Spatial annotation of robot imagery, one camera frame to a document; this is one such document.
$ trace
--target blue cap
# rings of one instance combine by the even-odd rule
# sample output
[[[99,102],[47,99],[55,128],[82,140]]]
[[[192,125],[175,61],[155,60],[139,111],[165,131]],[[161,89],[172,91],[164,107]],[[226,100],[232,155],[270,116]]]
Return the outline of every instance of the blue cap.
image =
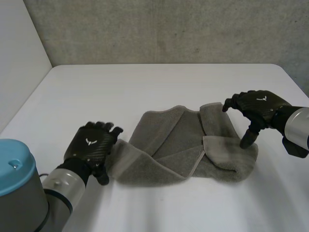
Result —
[[[0,139],[0,197],[27,183],[35,170],[35,159],[26,144]]]

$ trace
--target white logo on hand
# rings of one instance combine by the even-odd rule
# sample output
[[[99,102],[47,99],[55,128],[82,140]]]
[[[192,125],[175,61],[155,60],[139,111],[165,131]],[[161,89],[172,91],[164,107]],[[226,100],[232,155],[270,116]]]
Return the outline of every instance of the white logo on hand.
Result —
[[[97,142],[97,140],[95,141],[89,141],[88,139],[86,139],[86,142],[88,143],[88,146],[92,145],[92,144],[95,144]]]
[[[259,100],[259,101],[267,101],[267,96],[265,96],[265,97],[262,98],[262,99],[257,98],[257,100]]]

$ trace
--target gray towel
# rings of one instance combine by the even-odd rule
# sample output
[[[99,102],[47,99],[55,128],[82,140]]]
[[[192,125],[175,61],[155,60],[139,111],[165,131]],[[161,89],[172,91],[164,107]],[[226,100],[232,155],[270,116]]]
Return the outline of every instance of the gray towel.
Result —
[[[239,182],[254,168],[258,148],[243,150],[221,103],[146,112],[129,143],[118,140],[106,160],[110,177],[126,185],[160,186],[191,176]]]

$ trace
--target white table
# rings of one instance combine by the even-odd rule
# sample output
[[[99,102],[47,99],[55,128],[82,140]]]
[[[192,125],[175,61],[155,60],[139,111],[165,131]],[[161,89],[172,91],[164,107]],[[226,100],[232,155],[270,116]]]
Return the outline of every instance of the white table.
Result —
[[[271,64],[67,65],[53,68],[0,135],[26,143],[39,173],[51,172],[77,129],[112,121],[129,140],[142,114],[224,102],[234,93],[267,89],[292,105],[309,99]],[[228,114],[242,136],[249,121]],[[288,155],[281,135],[265,130],[248,179],[222,184],[191,178],[161,188],[130,188],[91,178],[66,232],[302,232],[309,230],[309,158]]]

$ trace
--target robotic hand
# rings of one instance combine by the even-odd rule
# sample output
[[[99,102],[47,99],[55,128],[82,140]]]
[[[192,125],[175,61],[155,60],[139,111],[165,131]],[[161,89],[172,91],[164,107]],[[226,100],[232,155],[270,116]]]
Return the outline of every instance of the robotic hand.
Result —
[[[309,108],[291,106],[276,94],[259,90],[234,94],[226,99],[222,111],[237,109],[251,121],[243,136],[240,147],[248,148],[254,143],[260,130],[277,129],[282,143],[290,155],[304,158],[309,146]]]
[[[65,162],[70,159],[79,159],[86,163],[91,174],[101,185],[107,185],[109,178],[106,174],[105,159],[111,153],[112,146],[123,130],[115,127],[111,132],[113,123],[88,122],[80,127],[70,143],[65,155]]]

